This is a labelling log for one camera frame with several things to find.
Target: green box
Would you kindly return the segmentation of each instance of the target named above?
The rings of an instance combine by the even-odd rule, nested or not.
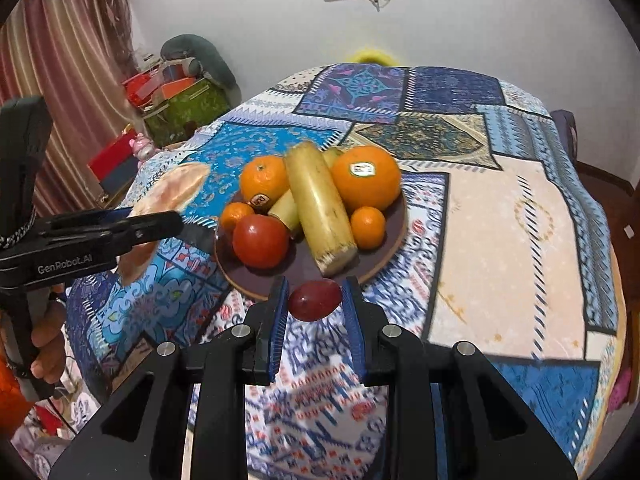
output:
[[[158,148],[188,140],[194,131],[229,111],[225,91],[200,79],[160,103],[144,116],[146,129]]]

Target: red box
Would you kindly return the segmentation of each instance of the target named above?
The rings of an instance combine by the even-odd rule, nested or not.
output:
[[[133,154],[129,141],[135,139],[136,135],[135,129],[128,128],[126,133],[114,140],[89,162],[89,168],[98,180],[103,180],[117,165]]]

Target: patterned tablecloth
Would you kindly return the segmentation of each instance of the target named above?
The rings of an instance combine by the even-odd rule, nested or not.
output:
[[[307,139],[375,144],[397,159],[409,230],[364,295],[425,340],[475,343],[582,474],[620,366],[625,314],[606,218],[543,104],[451,68],[306,70],[156,155],[123,205],[168,169],[206,162],[210,177],[184,216],[213,226],[251,158]],[[208,254],[169,239],[130,286],[110,272],[77,281],[68,334],[104,399],[158,343],[208,340],[250,304]],[[361,478],[385,403],[385,388],[356,380],[340,308],[313,323],[289,317],[276,382],[246,389],[248,465],[270,478]]]

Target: plush toy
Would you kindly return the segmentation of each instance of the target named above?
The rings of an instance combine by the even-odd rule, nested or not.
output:
[[[154,142],[145,134],[138,133],[135,139],[129,141],[133,155],[139,160],[138,168],[161,150],[154,146]]]

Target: navel orange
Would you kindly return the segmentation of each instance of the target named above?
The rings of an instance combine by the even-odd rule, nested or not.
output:
[[[331,174],[348,211],[363,206],[384,211],[400,195],[400,169],[377,146],[351,148],[334,162]]]
[[[280,156],[258,156],[240,174],[242,197],[257,211],[266,212],[287,189],[287,170]]]
[[[242,218],[252,214],[254,214],[254,208],[244,202],[227,204],[220,215],[220,227],[230,233]]]
[[[351,232],[359,249],[377,249],[385,239],[385,216],[374,207],[359,207],[351,215]]]

